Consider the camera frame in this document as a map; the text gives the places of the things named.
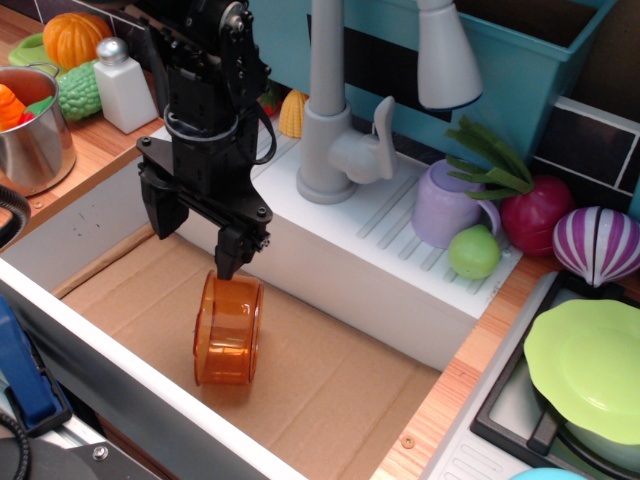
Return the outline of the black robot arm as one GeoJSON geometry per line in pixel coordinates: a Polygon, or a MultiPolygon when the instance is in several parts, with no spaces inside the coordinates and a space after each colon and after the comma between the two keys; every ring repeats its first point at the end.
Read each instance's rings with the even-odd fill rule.
{"type": "Polygon", "coordinates": [[[136,1],[144,25],[167,140],[137,148],[143,202],[164,239],[196,212],[218,226],[214,257],[230,280],[269,242],[272,211],[252,184],[275,144],[258,152],[258,133],[273,126],[259,103],[270,68],[253,38],[245,1],[136,1]]]}

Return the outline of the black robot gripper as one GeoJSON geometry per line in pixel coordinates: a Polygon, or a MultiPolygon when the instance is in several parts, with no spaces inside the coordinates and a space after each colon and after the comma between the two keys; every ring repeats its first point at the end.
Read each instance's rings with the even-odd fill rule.
{"type": "Polygon", "coordinates": [[[269,245],[272,212],[251,181],[258,126],[269,118],[257,94],[243,87],[234,97],[218,72],[168,70],[164,123],[168,140],[138,141],[142,200],[159,239],[174,233],[191,211],[218,225],[217,277],[231,280],[269,245]]]}

